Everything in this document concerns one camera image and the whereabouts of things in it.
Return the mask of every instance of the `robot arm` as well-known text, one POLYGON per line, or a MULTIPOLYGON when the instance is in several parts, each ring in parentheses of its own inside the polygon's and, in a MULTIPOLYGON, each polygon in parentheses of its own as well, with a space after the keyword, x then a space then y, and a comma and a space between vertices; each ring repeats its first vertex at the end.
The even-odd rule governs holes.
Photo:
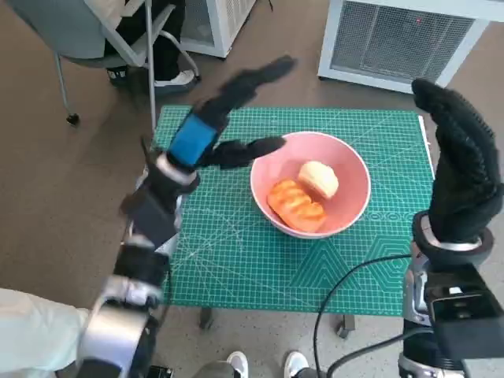
POLYGON ((169 259, 176 249, 183 199, 199 185, 197 169, 247 166, 284 145, 282 138, 270 137, 247 145, 233 140, 216 146, 228 125, 229 112, 254 98, 262 84, 289 73, 294 65, 295 61, 286 56, 260 69, 240 72, 217 97, 189 112, 167 151, 149 153, 143 147, 146 175, 120 206, 130 225, 113 275, 106 281, 81 336, 79 378, 146 374, 156 334, 166 315, 166 306, 160 317, 156 312, 164 300, 162 284, 167 273, 171 279, 169 259))
POLYGON ((455 91, 414 80, 417 106, 437 123, 441 156, 431 205, 413 219, 412 261, 404 282, 404 331, 434 333, 404 342, 402 377, 464 377, 463 360, 504 356, 504 313, 476 268, 502 208, 491 129, 455 91))

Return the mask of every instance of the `orange food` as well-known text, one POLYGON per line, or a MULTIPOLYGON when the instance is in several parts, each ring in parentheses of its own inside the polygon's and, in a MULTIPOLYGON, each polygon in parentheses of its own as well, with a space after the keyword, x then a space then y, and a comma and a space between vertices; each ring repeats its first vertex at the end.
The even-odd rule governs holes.
POLYGON ((287 226, 303 232, 315 232, 327 218, 322 205, 312 202, 293 180, 275 184, 268 194, 268 205, 287 226))

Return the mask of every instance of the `green cutting mat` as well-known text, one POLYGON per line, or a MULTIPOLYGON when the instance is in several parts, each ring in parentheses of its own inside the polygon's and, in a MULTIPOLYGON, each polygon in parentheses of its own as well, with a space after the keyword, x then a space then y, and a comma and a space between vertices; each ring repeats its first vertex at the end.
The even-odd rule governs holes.
MULTIPOLYGON (((167 147, 189 107, 165 106, 154 137, 167 147)), ((349 143, 369 167, 371 201, 362 218, 329 239, 300 240, 276 230, 250 193, 250 169, 201 171, 186 201, 173 256, 174 303, 314 312, 335 282, 360 262, 410 250, 413 215, 429 204, 432 171, 412 112, 246 108, 221 140, 251 141, 312 130, 349 143)), ((400 315, 407 261, 371 265, 337 292, 328 311, 400 315)))

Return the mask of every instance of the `wire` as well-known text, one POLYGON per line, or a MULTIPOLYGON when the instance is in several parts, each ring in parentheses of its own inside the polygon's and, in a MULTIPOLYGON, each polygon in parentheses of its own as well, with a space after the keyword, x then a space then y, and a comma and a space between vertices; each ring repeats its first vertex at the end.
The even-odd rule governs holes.
POLYGON ((410 254, 396 254, 393 256, 386 256, 383 258, 373 258, 372 260, 369 261, 364 261, 361 264, 354 266, 350 271, 348 271, 345 276, 343 276, 337 283, 334 285, 334 287, 331 289, 331 291, 328 292, 327 296, 325 297, 324 301, 321 304, 321 308, 318 310, 318 315, 317 315, 317 320, 315 321, 315 328, 313 330, 313 357, 315 358, 315 367, 317 368, 317 377, 322 378, 322 371, 321 371, 321 364, 318 359, 318 347, 317 347, 317 336, 318 336, 318 328, 321 323, 321 318, 322 314, 325 311, 325 308, 327 307, 329 301, 331 300, 332 296, 336 292, 336 289, 341 285, 341 283, 346 280, 353 272, 356 270, 359 270, 360 268, 364 268, 367 265, 371 264, 376 264, 377 262, 382 262, 382 261, 390 261, 390 260, 398 260, 401 258, 411 258, 410 254))
POLYGON ((379 350, 381 348, 388 347, 388 346, 395 344, 399 341, 406 340, 406 339, 410 338, 411 336, 419 335, 421 333, 433 333, 433 330, 432 330, 432 328, 413 328, 405 333, 402 333, 401 335, 391 337, 390 339, 381 341, 379 343, 376 343, 376 344, 367 346, 365 348, 356 350, 355 352, 349 353, 346 356, 341 357, 338 361, 335 361, 331 366, 329 366, 327 378, 331 378, 334 371, 337 368, 340 368, 342 365, 346 364, 348 361, 352 361, 355 358, 359 358, 360 356, 363 356, 364 354, 371 353, 371 352, 374 352, 375 350, 379 350))

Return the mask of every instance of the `white appliance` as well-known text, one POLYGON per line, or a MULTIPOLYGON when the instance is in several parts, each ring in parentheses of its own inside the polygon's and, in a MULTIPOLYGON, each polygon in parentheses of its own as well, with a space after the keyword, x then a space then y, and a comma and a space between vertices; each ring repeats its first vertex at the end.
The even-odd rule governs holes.
POLYGON ((504 0, 330 0, 319 77, 411 93, 446 86, 504 0))
POLYGON ((186 0, 182 47, 226 57, 256 0, 186 0))

